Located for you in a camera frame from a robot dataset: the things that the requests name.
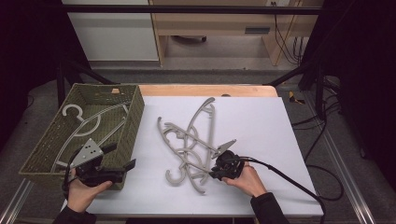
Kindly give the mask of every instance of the sleeve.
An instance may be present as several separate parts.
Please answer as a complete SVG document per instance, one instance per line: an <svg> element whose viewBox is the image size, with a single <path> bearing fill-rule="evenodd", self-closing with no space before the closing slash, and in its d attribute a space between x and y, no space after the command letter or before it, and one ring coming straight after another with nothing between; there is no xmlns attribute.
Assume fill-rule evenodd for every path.
<svg viewBox="0 0 396 224"><path fill-rule="evenodd" d="M93 224L95 222L95 215L87 212L78 213L66 206L52 224Z"/></svg>
<svg viewBox="0 0 396 224"><path fill-rule="evenodd" d="M273 193L265 193L250 200L260 224L289 224Z"/></svg>

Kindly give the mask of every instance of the green plastic basket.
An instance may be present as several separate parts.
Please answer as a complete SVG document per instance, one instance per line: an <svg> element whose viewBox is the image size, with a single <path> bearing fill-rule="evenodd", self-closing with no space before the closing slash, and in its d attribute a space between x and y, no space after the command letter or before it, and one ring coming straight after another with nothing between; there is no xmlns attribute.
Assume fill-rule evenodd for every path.
<svg viewBox="0 0 396 224"><path fill-rule="evenodd" d="M88 119L104 109L119 104L127 104L125 108L127 108L128 113L123 106L104 113L94 132L72 138L64 148L59 161L68 162L73 152L90 138L96 143L101 142L124 120L124 124L101 145L103 147L110 143L118 144L116 150L104 156L102 165L106 168L121 168L131 160L134 141L143 115L145 104L139 87L136 85L75 84L52 123L20 169L19 174L38 185L52 189L59 188L64 179L64 169L57 165L52 172L53 163L66 140L81 124L81 121L77 119L78 110L73 107L68 108L66 116L64 116L64 107L78 105L82 109L81 117ZM88 133L94 128L96 121L97 119L92 119L78 133ZM122 189L123 182L114 184L111 188Z"/></svg>

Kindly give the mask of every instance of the hand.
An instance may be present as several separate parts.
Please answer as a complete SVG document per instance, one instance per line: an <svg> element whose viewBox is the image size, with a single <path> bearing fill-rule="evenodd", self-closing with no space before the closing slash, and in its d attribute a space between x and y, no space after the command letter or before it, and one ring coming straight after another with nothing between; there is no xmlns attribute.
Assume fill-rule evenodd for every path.
<svg viewBox="0 0 396 224"><path fill-rule="evenodd" d="M107 181L96 187L90 188L79 181L79 179L75 179L69 185L67 206L75 212L84 213L96 195L110 188L112 184L111 181Z"/></svg>
<svg viewBox="0 0 396 224"><path fill-rule="evenodd" d="M221 180L227 185L241 189L249 196L259 197L260 195L267 192L267 189L260 180L257 171L254 169L254 167L250 166L247 161L245 161L242 173L238 178L230 179L223 177Z"/></svg>

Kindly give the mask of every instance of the black cable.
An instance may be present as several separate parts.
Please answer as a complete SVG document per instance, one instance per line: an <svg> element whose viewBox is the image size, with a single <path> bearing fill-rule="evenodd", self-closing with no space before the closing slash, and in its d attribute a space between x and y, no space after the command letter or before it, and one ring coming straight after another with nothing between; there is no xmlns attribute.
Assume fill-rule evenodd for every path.
<svg viewBox="0 0 396 224"><path fill-rule="evenodd" d="M340 194L337 197L335 197L335 198L326 198L326 197L323 197L323 196L319 196L320 199L323 199L323 200L326 200L326 201L330 201L330 202L335 202L335 201L340 200L344 196L344 191L345 190L344 190L343 184L341 183L341 180L340 180L340 178L338 178L338 176L336 176L331 171L329 171L329 170L327 170L327 169L325 169L323 167L320 167L320 166L307 164L306 167L308 167L308 168L316 168L316 169L319 169L321 171L324 171L324 172L328 173L329 175L332 175L332 177L335 178L335 180L338 182L338 185L340 186L341 192L340 192Z"/></svg>
<svg viewBox="0 0 396 224"><path fill-rule="evenodd" d="M308 160L308 157L311 154L312 150L314 150L314 147L317 144L317 142L319 141L320 137L323 135L324 130L326 129L326 125L327 125L327 121L324 121L324 125L322 127L322 130L320 131L320 134L318 135L317 139L315 140L315 142L312 144L311 148L309 148L308 152L304 156L304 162L305 163L306 163L306 160Z"/></svg>
<svg viewBox="0 0 396 224"><path fill-rule="evenodd" d="M67 200L68 192L69 192L69 173L70 173L70 164L73 162L74 158L81 151L82 147L73 152L70 157L69 162L67 163L66 170L64 172L64 183L62 184L62 191L64 192L64 197Z"/></svg>
<svg viewBox="0 0 396 224"><path fill-rule="evenodd" d="M321 122L320 124L314 125L312 127L309 127L309 128L293 128L293 130L295 130L295 131L311 130L311 129L317 128L318 126L320 126L322 124L323 124L323 122Z"/></svg>
<svg viewBox="0 0 396 224"><path fill-rule="evenodd" d="M253 159L253 158L250 158L250 157L248 157L247 159L243 159L243 158L244 157L241 157L240 161L251 161L251 162L255 162L255 163L258 163L258 164L261 164L261 165L267 167L268 170L273 171L277 175L280 175L281 177L283 177L284 179L289 181L292 185L294 185L295 187L297 187L298 189L302 190L303 192L305 192L306 194L308 194L309 196L314 198L316 201L318 201L318 203L320 204L320 207L321 207L321 209L323 211L323 216L320 218L320 223L321 224L324 223L324 219L326 217L326 207L324 206L323 201L319 198L318 195L314 194L309 189L306 189L304 186L302 186L301 184L297 183L296 181L294 181L293 179L291 179L287 175L283 174L282 172L280 172L278 169L276 169L274 166L272 166L270 164L267 164L267 163L262 162L262 161L258 161L256 159Z"/></svg>
<svg viewBox="0 0 396 224"><path fill-rule="evenodd" d="M289 49L288 49L288 46L286 45L286 42L285 42L285 40L283 39L282 34L280 33L279 29L277 28L276 14L274 15L274 18L275 18L275 41L276 41L277 45L280 47L280 50L281 50L281 51L283 52L283 54L285 55L285 58L288 60L288 62L289 62L289 63L292 63L292 64L297 64L297 63L295 62L295 59L293 59L293 57L291 56L291 54L290 54L290 52L289 52ZM291 58L294 60L294 62L291 62L291 61L290 61L290 59L288 58L288 55L285 53L285 50L283 50L282 46L279 44L279 41L277 40L277 33L279 33L280 38L281 38L282 41L283 41L283 46L285 46L286 51L287 51L287 53L289 54L289 57L291 57Z"/></svg>
<svg viewBox="0 0 396 224"><path fill-rule="evenodd" d="M324 111L326 112L326 111L330 110L331 108L333 108L334 106L336 106L338 104L340 104L340 103L339 102L335 102L335 103L329 105L329 107L326 108ZM298 122L292 123L291 126L294 127L294 126L297 126L297 125L301 125L301 124L307 123L309 121L312 121L312 120L316 119L317 117L318 117L318 115L315 115L314 117L311 117L309 119L305 119L305 120L302 120L302 121L298 121Z"/></svg>
<svg viewBox="0 0 396 224"><path fill-rule="evenodd" d="M30 104L26 107L26 109L29 108L31 105L33 105L33 103L35 102L35 97L33 95L27 95L27 97L31 97L32 102L30 102Z"/></svg>

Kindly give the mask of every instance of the white table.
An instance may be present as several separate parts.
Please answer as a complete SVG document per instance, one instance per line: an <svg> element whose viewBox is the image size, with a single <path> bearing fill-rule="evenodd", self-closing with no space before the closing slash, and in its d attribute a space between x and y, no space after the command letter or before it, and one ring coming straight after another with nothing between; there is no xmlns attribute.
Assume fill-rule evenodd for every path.
<svg viewBox="0 0 396 224"><path fill-rule="evenodd" d="M94 200L89 212L111 217L252 217L250 198L234 187L209 178L198 193L186 178L179 186L165 179L170 169L177 175L179 158L168 148L157 129L157 118L187 128L193 114L207 97L144 96L145 110L134 145L136 167L129 171L124 189L108 190ZM240 156L253 157L275 166L312 192L281 98L216 97L214 146L232 139L230 148ZM205 139L207 123L195 123ZM321 216L318 203L282 177L252 164L288 217Z"/></svg>

